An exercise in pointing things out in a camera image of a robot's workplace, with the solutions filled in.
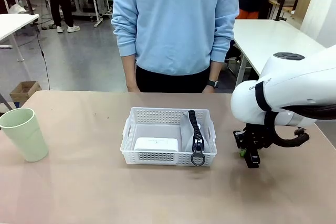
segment white sneaker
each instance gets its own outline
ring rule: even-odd
[[[57,26],[56,29],[59,34],[63,33],[63,28],[61,26]]]
[[[68,33],[74,33],[79,30],[80,30],[79,26],[75,26],[75,25],[73,25],[73,27],[68,26]]]

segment wall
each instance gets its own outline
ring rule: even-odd
[[[317,41],[325,47],[336,45],[336,0],[333,0]]]
[[[336,44],[336,0],[311,0],[301,31],[325,47]]]

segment black pants leg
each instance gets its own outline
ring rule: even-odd
[[[137,84],[141,92],[202,93],[209,80],[210,67],[188,76],[168,76],[136,67]]]
[[[71,13],[71,0],[61,0],[60,4],[61,4],[65,23],[70,27],[74,26],[73,25],[74,21],[73,21],[72,13]]]
[[[61,6],[65,23],[72,27],[74,21],[71,14],[71,1],[70,0],[50,0],[51,15],[56,26],[61,26],[61,16],[59,13],[59,6]]]

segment wristwatch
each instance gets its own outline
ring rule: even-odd
[[[214,87],[215,89],[217,89],[218,86],[219,86],[219,82],[218,81],[210,81],[210,80],[208,80],[207,85],[209,85],[209,86]]]

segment plastic cup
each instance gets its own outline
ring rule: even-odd
[[[19,108],[0,118],[0,127],[28,162],[36,162],[48,154],[48,147],[39,128],[35,111]]]

